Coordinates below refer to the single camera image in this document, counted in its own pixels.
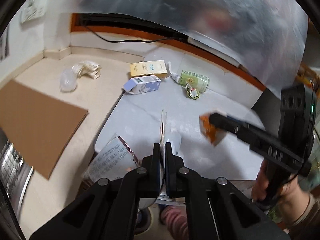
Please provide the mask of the person's right hand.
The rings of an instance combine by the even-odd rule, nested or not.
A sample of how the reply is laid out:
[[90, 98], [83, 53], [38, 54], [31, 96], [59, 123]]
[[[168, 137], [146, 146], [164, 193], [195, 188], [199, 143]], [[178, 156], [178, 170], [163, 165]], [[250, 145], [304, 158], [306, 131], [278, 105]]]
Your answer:
[[[266, 190], [270, 181], [267, 178], [266, 171], [267, 161], [264, 160], [261, 163], [260, 171], [252, 189], [253, 200], [264, 200], [267, 196]], [[283, 185], [278, 192], [280, 194], [278, 207], [281, 211], [289, 211], [289, 213], [301, 215], [306, 210], [310, 201], [310, 194], [300, 188], [297, 178]]]

